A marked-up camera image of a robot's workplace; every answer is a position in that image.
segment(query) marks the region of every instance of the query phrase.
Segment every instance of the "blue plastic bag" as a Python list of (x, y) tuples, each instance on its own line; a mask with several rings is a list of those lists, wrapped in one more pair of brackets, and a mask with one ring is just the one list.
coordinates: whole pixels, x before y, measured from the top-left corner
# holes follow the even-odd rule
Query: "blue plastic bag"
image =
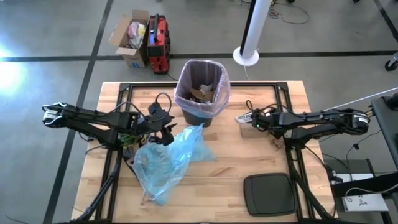
[(216, 159), (206, 146), (202, 131), (203, 124), (190, 126), (168, 146), (147, 143), (137, 151), (132, 168), (149, 200), (165, 205), (172, 189), (187, 172), (190, 161)]

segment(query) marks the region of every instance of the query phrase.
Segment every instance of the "crumpled plastic bag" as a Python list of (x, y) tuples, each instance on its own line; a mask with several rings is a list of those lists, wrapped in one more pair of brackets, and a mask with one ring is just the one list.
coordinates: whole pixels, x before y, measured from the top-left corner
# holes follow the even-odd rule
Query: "crumpled plastic bag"
[(203, 124), (190, 126), (168, 146), (147, 143), (138, 149), (132, 168), (149, 200), (165, 205), (172, 189), (187, 172), (190, 161), (216, 159), (206, 146), (202, 131)]
[(146, 27), (144, 24), (136, 21), (130, 23), (127, 34), (129, 36), (129, 45), (133, 49), (138, 49), (141, 46), (145, 35), (145, 29)]
[[(211, 103), (190, 101), (191, 88), (199, 90), (202, 84), (213, 84), (214, 96)], [(189, 60), (182, 68), (174, 101), (190, 114), (200, 118), (213, 118), (228, 104), (230, 92), (231, 85), (224, 65), (212, 60)]]

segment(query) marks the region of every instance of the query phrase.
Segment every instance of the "gray floor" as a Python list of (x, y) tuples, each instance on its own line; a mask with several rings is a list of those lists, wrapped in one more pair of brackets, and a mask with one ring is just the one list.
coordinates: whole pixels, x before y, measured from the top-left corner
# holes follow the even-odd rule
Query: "gray floor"
[[(107, 0), (0, 1), (0, 57), (90, 55)], [(398, 27), (398, 4), (381, 0)], [(310, 14), (304, 25), (268, 19), (260, 52), (350, 52), (398, 50), (398, 43), (372, 0), (297, 0)], [(165, 14), (172, 37), (172, 54), (230, 53), (240, 45), (248, 9), (234, 0), (114, 0), (98, 55), (114, 55), (108, 44), (119, 17), (131, 9)], [(277, 6), (285, 19), (303, 19), (294, 9)], [(247, 68), (251, 80), (303, 80), (312, 110), (320, 110), (398, 86), (398, 72), (386, 72), (390, 56), (261, 58)], [(231, 80), (245, 80), (243, 67), (233, 59), (214, 59), (225, 65)], [(177, 78), (187, 60), (172, 60)], [(58, 101), (75, 104), (88, 62), (0, 62), (0, 223), (11, 218), (42, 223), (63, 146), (66, 129), (41, 123), (40, 107)], [(102, 82), (170, 80), (150, 69), (128, 68), (123, 61), (97, 61), (84, 100), (94, 108)], [(365, 110), (368, 101), (351, 107)], [(379, 130), (376, 120), (369, 133)], [(322, 150), (344, 159), (361, 139), (336, 136)], [(370, 158), (376, 171), (395, 170), (381, 135), (364, 142), (350, 159)], [(70, 218), (83, 166), (86, 144), (76, 137), (53, 222)], [(392, 217), (398, 222), (389, 202)], [(378, 214), (341, 217), (379, 223)]]

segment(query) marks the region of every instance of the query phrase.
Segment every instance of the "trash can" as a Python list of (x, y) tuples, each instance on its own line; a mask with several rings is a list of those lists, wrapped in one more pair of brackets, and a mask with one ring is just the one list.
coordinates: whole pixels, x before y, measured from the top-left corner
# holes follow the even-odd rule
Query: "trash can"
[[(193, 101), (193, 92), (205, 85), (211, 87), (206, 101)], [(188, 124), (204, 127), (226, 107), (231, 92), (228, 73), (225, 67), (212, 60), (189, 60), (181, 71), (180, 80), (175, 89), (174, 101), (178, 104)]]

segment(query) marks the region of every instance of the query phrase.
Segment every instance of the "wooden table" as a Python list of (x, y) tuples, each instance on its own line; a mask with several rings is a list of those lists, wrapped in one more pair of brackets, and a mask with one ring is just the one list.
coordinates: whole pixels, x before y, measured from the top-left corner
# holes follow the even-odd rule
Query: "wooden table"
[[(310, 111), (303, 82), (287, 82), (294, 112)], [(97, 109), (111, 111), (116, 104), (119, 82), (103, 83)], [(172, 98), (173, 88), (135, 88), (132, 102), (142, 111), (155, 100), (160, 92)], [(296, 214), (278, 217), (252, 217), (248, 214), (243, 197), (243, 179), (253, 174), (271, 172), (289, 173), (285, 150), (278, 150), (265, 137), (243, 138), (239, 124), (234, 117), (248, 111), (246, 100), (251, 100), (255, 108), (275, 103), (274, 91), (267, 87), (232, 87), (228, 107), (213, 119), (203, 132), (209, 148), (217, 155), (217, 161), (192, 162), (188, 172), (174, 188), (167, 205), (154, 203), (140, 205), (142, 188), (133, 173), (123, 162), (113, 222), (293, 222)], [(163, 108), (168, 107), (166, 98), (160, 99)], [(175, 103), (170, 111), (175, 116), (173, 135), (180, 133), (187, 124), (181, 109)], [(92, 142), (89, 148), (97, 146)], [(318, 141), (312, 140), (307, 146), (322, 158)], [(85, 158), (75, 208), (84, 210), (100, 189), (104, 167), (105, 150), (91, 151)], [(305, 168), (310, 189), (319, 202), (330, 213), (334, 201), (326, 172), (320, 162), (308, 151), (303, 150)], [(303, 213), (307, 215), (303, 193), (299, 192)], [(104, 209), (107, 209), (106, 198)], [(81, 215), (74, 210), (72, 218)]]

